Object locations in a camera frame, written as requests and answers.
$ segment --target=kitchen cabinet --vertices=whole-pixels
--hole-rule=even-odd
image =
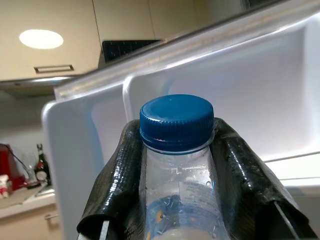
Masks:
[[[51,204],[0,219],[0,240],[62,240],[57,214],[56,205]]]
[[[93,0],[100,42],[155,39],[148,0]]]
[[[101,47],[92,0],[15,0],[0,2],[0,81],[83,74],[98,68]],[[60,34],[53,49],[28,47],[26,30]],[[74,70],[36,73],[36,67],[72,65]]]
[[[197,28],[193,0],[149,0],[156,39],[164,39]]]

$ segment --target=ceiling light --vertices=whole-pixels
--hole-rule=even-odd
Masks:
[[[20,41],[33,49],[54,49],[64,43],[63,37],[49,30],[29,29],[19,36]]]

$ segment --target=kitchen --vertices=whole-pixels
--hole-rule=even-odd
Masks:
[[[0,8],[2,22],[12,22],[15,27],[0,26],[0,29],[3,28],[1,31],[8,34],[0,48],[3,47],[4,54],[9,58],[0,65],[3,73],[1,80],[4,83],[0,83],[0,108],[3,107],[1,112],[5,113],[0,120],[0,143],[10,144],[18,158],[28,159],[27,161],[33,159],[31,165],[34,165],[38,157],[37,144],[43,144],[44,153],[47,152],[48,143],[42,129],[41,111],[46,103],[55,99],[53,86],[69,81],[70,76],[102,68],[106,64],[105,56],[101,54],[101,46],[105,40],[172,38],[179,33],[219,22],[243,10],[243,5],[232,5],[231,2],[234,3],[225,1],[224,4],[214,5],[213,1],[205,0],[1,3],[4,5]],[[16,15],[10,9],[17,9]],[[39,16],[26,20],[28,18],[25,16],[32,16],[35,11]],[[19,35],[30,28],[58,32],[63,36],[63,44],[54,48],[55,50],[34,50],[26,47],[21,44]],[[39,73],[38,70],[43,66],[47,68],[47,72]],[[51,67],[55,67],[56,72],[48,71]],[[54,77],[64,79],[56,81]],[[21,81],[20,84],[15,84],[17,80]],[[38,80],[39,84],[34,85],[32,80]],[[0,230],[8,235],[0,236],[0,239],[61,238],[55,203],[54,193],[51,192],[42,196],[30,196],[22,204],[1,209]],[[39,235],[32,236],[35,232],[34,226],[37,226],[37,229],[39,226],[44,232],[39,231]],[[14,232],[15,228],[26,230]]]

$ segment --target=wall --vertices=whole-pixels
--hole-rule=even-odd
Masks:
[[[46,153],[41,110],[53,99],[53,96],[45,96],[0,103],[0,143],[10,144],[15,155],[25,164],[36,163],[37,144],[42,143]]]

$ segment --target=bottle label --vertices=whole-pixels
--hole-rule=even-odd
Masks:
[[[47,174],[44,171],[38,171],[35,175],[39,181],[44,181],[47,179]]]

